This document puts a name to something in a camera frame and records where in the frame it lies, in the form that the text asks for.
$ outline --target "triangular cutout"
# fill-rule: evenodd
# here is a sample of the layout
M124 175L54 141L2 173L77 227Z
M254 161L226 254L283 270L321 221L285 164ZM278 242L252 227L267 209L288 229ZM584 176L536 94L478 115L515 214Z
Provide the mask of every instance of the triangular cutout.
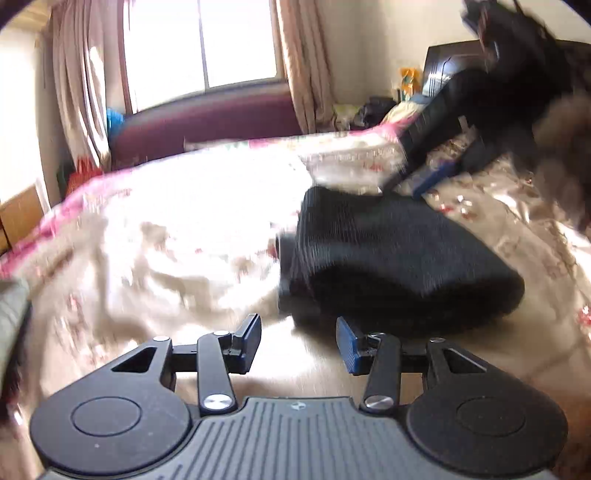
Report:
M443 356L453 374L483 374L486 372L485 368L455 350L446 348L443 351Z
M136 353L133 357L128 358L111 370L113 372L127 372L132 374L144 374L150 368L156 347L144 348L141 352Z

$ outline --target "floral bedspread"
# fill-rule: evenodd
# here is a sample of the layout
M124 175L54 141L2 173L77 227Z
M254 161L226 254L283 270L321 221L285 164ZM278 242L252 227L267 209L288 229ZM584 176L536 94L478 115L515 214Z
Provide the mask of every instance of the floral bedspread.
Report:
M417 108L403 105L370 131L239 142L151 162L92 180L46 216L0 260L0 275L25 278L33 302L20 388L0 429L0 478L42 471L28 421L43 398L155 335L192 343L232 330L249 312L261 314L264 329L250 373L232 379L239 398L358 401L365 380L346 373L334 341L278 314L274 238L295 228L313 182L376 193L402 161L396 133ZM431 161L453 152L442 148ZM427 201L526 284L515 312L453 340L559 402L571 434L556 472L591 478L591 242L506 158L439 185ZM180 377L177 393L195 401L194 376ZM403 400L420 393L420 378L407 376Z

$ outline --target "red bag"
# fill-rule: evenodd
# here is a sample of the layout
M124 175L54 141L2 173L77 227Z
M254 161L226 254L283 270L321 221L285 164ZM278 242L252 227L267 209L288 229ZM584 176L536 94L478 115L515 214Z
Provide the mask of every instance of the red bag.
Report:
M98 177L102 174L103 171L100 169L100 167L96 167L91 159L88 157L78 157L76 162L76 171L70 175L70 178L68 179L66 197L90 179Z

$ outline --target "wooden cabinet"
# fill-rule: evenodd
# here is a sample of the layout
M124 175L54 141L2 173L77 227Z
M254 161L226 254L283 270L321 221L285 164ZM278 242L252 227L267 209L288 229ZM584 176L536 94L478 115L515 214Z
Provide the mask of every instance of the wooden cabinet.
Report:
M34 185L6 202L0 203L0 252L2 241L7 247L16 245L37 226L43 209Z

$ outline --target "silver screw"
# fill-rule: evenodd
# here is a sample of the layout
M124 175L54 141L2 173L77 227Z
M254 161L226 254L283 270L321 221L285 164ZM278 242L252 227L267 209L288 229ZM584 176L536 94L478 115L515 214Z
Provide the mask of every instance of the silver screw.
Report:
M363 401L366 408L373 411L385 411L394 406L392 397L386 395L372 395Z
M231 407L233 403L234 401L223 393L214 393L203 400L203 406L208 410L225 410Z

